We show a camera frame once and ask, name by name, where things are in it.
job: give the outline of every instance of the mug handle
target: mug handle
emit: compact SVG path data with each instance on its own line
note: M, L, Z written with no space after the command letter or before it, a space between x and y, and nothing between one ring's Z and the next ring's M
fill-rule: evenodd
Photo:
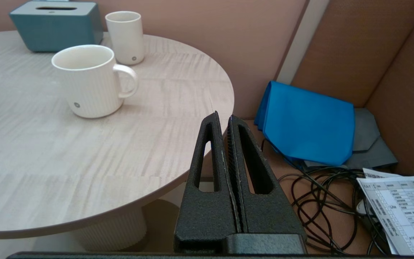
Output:
M133 87L133 89L128 91L128 92L120 92L118 97L119 98L127 98L127 97L131 97L132 95L134 95L138 90L138 76L137 76L137 73L135 73L135 71L133 69L131 69L130 67L120 65L120 64L115 64L113 66L113 71L114 72L124 72L125 74L130 75L130 77L132 77L134 85L135 85Z

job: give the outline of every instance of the white cup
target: white cup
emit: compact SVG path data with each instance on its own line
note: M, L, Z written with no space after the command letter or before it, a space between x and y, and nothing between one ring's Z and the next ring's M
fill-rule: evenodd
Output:
M138 64L145 56L142 16L120 11L105 16L116 59L122 64Z
M84 118L99 118L118 110L123 98L138 90L138 76L130 67L116 64L114 52L105 46L82 45L64 49L52 57L69 107ZM133 89L123 91L118 72L133 79Z

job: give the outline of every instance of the floor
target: floor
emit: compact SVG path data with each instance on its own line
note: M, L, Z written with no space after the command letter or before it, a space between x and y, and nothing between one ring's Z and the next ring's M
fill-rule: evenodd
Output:
M201 182L200 190L213 191L211 182ZM143 207L148 227L148 243L143 252L172 252L172 241L184 183L171 192ZM21 251L84 252L69 233L50 236L0 240L0 259Z

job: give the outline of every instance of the teal tissue box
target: teal tissue box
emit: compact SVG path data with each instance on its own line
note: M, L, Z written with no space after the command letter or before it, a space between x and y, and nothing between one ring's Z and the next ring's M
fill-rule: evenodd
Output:
M57 52L99 44L103 27L97 3L30 1L9 13L27 48Z

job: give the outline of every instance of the round table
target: round table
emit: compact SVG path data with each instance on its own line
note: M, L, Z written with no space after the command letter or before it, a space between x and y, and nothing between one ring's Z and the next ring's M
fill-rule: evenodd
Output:
M144 40L136 95L85 119L60 94L53 53L0 32L0 239L72 231L89 250L132 246L146 232L141 206L186 179L202 119L217 110L225 132L234 93L223 68L184 43Z

